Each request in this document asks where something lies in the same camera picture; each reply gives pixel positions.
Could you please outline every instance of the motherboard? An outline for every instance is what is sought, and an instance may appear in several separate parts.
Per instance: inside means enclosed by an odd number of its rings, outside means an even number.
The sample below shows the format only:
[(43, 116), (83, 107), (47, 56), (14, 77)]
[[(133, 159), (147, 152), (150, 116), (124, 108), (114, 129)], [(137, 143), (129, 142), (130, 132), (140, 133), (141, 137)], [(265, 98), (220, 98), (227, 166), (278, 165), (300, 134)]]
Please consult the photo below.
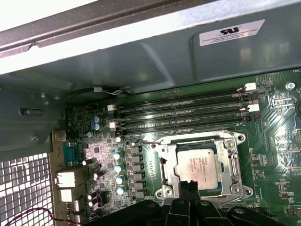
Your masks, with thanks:
[(66, 211), (85, 222), (165, 204), (193, 180), (223, 211), (240, 205), (299, 225), (300, 97), (295, 69), (69, 106)]

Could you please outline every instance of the sticker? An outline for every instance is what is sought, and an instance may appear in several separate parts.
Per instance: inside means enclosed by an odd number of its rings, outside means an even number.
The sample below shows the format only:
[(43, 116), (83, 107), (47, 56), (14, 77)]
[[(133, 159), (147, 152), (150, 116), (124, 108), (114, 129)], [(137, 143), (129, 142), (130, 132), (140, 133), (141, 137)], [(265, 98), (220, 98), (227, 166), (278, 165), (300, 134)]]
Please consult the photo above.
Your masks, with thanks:
[(246, 24), (235, 25), (232, 27), (226, 27), (219, 30), (202, 33), (199, 35), (199, 45), (206, 46), (222, 41), (229, 41), (256, 35), (264, 21), (265, 20), (258, 20)]

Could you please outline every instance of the cpu socket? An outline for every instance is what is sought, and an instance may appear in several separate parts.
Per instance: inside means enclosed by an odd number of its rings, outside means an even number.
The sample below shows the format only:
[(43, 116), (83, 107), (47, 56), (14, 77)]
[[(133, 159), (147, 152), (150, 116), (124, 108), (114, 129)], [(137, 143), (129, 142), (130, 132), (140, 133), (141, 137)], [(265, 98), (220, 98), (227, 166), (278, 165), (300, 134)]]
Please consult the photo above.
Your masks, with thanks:
[(178, 197), (178, 183), (191, 180), (198, 182), (202, 200), (221, 206), (252, 196), (253, 190), (242, 184), (238, 158), (238, 145), (245, 140), (242, 133), (219, 130), (147, 142), (161, 166), (162, 188), (156, 197)]

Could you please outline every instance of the green circuit board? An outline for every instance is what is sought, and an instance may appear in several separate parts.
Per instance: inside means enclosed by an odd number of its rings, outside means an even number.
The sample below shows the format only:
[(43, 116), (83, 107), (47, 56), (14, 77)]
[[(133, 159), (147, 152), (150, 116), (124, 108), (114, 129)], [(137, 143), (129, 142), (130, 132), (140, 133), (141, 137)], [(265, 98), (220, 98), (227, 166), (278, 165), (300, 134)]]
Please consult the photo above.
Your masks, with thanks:
[[(159, 155), (148, 142), (227, 130), (245, 135), (237, 145), (239, 165), (242, 183), (253, 195), (225, 204), (223, 210), (241, 205), (264, 210), (285, 225), (301, 225), (300, 97), (301, 70), (294, 69), (70, 106), (67, 138), (79, 154), (73, 162), (68, 155), (71, 162), (66, 167), (80, 164), (80, 155), (99, 163), (98, 169), (92, 167), (91, 177), (94, 170), (105, 172), (99, 180), (86, 182), (86, 195), (99, 190), (106, 192), (107, 199), (103, 205), (87, 205), (89, 217), (97, 210), (107, 215), (144, 199), (162, 203), (155, 195), (163, 181)], [(216, 154), (214, 145), (204, 141), (178, 148), (202, 150), (204, 146)], [(117, 173), (114, 167), (120, 164), (123, 168)], [(137, 165), (142, 166), (140, 170), (133, 169)], [(139, 185), (133, 178), (136, 172), (143, 175)], [(120, 175), (126, 178), (123, 194), (117, 193)], [(217, 181), (215, 189), (200, 190), (200, 194), (220, 190)]]

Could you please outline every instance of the ventilation grille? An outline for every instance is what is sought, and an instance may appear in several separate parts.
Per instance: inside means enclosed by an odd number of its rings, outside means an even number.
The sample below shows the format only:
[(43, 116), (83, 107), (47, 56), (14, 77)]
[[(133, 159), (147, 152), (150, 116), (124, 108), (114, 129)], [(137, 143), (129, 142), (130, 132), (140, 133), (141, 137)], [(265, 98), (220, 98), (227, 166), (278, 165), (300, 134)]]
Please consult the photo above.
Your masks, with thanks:
[[(47, 153), (0, 162), (0, 222), (4, 226), (24, 210), (44, 207), (52, 211)], [(24, 214), (10, 226), (51, 226), (47, 212)]]

